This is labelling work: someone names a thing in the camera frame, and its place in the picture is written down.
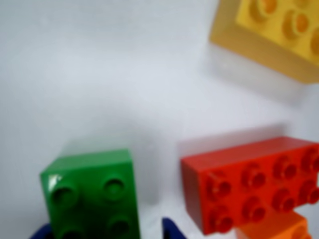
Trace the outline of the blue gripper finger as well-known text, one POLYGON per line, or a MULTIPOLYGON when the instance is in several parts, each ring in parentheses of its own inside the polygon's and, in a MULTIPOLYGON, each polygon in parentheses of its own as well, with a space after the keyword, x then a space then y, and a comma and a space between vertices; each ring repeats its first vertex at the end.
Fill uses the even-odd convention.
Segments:
POLYGON ((47 223, 41 226, 31 235, 29 239, 54 239, 51 224, 47 223))
POLYGON ((177 224, 170 218, 162 219, 163 239, 186 239, 177 224))

